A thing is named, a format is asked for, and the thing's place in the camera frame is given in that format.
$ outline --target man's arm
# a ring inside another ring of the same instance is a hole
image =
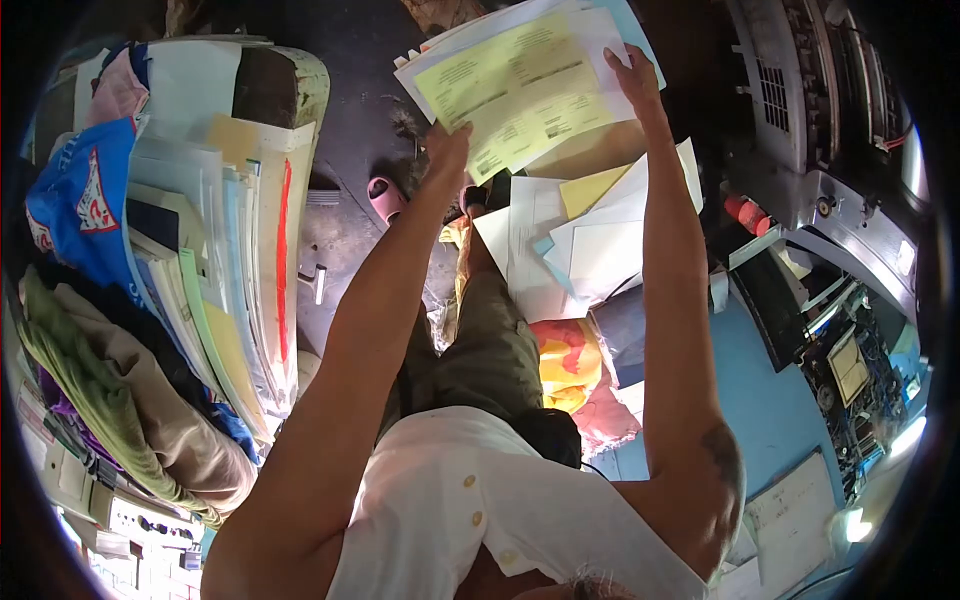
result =
[[[324,597],[387,396],[420,309],[430,251],[464,182],[470,128],[438,125],[420,190],[344,293],[320,371],[204,569],[204,597]]]
[[[647,137],[643,444],[650,481],[617,488],[707,580],[736,535],[746,477],[717,401],[704,234],[660,103],[653,64],[638,48],[627,48],[633,68],[612,53],[606,56]]]

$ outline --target red stripe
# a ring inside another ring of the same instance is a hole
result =
[[[276,226],[276,318],[280,325],[280,360],[287,362],[287,198],[290,196],[290,160],[284,160],[280,221]]]

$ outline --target purple cloth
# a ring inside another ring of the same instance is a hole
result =
[[[110,456],[107,449],[100,445],[100,441],[97,440],[93,432],[87,428],[84,420],[77,414],[77,409],[74,408],[73,403],[70,402],[70,398],[60,389],[60,385],[58,385],[54,376],[48,373],[43,367],[37,366],[36,369],[40,380],[40,391],[43,393],[43,400],[50,407],[50,412],[71,417],[74,425],[77,427],[77,432],[80,433],[80,439],[100,456],[100,458],[113,465],[118,471],[122,471],[123,469],[113,460],[113,457]]]

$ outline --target slipper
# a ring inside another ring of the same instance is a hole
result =
[[[387,225],[392,217],[397,215],[407,205],[407,199],[396,184],[385,177],[374,177],[367,184],[367,198],[373,205],[373,210]]]

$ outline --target blue bag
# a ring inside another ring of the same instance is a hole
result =
[[[34,243],[101,287],[117,283],[157,315],[127,234],[127,175],[144,114],[101,123],[57,150],[27,192]]]

